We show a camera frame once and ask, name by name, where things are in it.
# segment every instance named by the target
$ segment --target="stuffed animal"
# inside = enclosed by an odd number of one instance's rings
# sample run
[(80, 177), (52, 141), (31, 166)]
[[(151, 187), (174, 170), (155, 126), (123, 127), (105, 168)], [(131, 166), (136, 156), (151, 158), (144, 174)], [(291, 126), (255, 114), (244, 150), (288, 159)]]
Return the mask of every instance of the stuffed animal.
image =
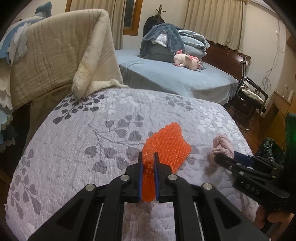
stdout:
[(197, 57), (182, 53), (182, 50), (177, 51), (174, 61), (174, 65), (178, 67), (187, 67), (191, 70), (201, 69), (201, 61)]

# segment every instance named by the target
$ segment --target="hand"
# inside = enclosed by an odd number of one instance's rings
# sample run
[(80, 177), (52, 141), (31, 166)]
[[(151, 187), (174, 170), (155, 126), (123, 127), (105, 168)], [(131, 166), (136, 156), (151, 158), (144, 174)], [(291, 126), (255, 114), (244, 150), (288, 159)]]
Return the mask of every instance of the hand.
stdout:
[[(294, 214), (286, 213), (283, 211), (274, 211), (268, 215), (267, 220), (271, 223), (281, 223), (279, 228), (275, 230), (272, 234), (269, 235), (271, 241), (277, 241), (279, 237), (283, 234), (286, 230), (288, 225), (290, 224), (291, 220), (293, 219)], [(256, 212), (256, 218), (254, 224), (259, 228), (262, 229), (265, 225), (265, 208), (263, 206), (259, 206)]]

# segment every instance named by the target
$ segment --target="green light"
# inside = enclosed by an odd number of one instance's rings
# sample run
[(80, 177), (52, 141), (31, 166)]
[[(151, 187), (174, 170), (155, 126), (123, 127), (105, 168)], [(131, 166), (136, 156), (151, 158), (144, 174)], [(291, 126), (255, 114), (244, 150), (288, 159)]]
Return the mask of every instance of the green light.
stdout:
[(286, 159), (281, 175), (281, 185), (285, 191), (296, 194), (296, 114), (286, 117)]

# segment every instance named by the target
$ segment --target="orange mesh material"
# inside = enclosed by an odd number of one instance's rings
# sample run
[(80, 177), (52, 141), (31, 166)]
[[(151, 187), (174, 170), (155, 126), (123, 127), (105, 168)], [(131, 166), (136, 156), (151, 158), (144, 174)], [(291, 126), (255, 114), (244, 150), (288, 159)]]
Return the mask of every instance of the orange mesh material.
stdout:
[(158, 133), (154, 133), (146, 140), (143, 147), (142, 160), (144, 174), (142, 200), (146, 202), (151, 202), (155, 198), (153, 175), (153, 155), (155, 152), (158, 152), (160, 163), (169, 165), (173, 173), (183, 164), (186, 157), (191, 152), (191, 147), (185, 142), (181, 127), (178, 123), (174, 122), (170, 125), (166, 125), (166, 127), (160, 129)]

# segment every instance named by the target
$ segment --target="curtain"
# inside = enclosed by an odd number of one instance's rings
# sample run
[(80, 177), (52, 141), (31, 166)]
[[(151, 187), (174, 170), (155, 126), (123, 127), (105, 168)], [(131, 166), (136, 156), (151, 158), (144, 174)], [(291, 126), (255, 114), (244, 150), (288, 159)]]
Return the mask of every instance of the curtain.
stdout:
[(109, 13), (114, 47), (122, 49), (126, 0), (72, 0), (70, 11), (92, 8), (105, 9)]
[(184, 28), (214, 43), (241, 50), (245, 5), (243, 0), (189, 0)]

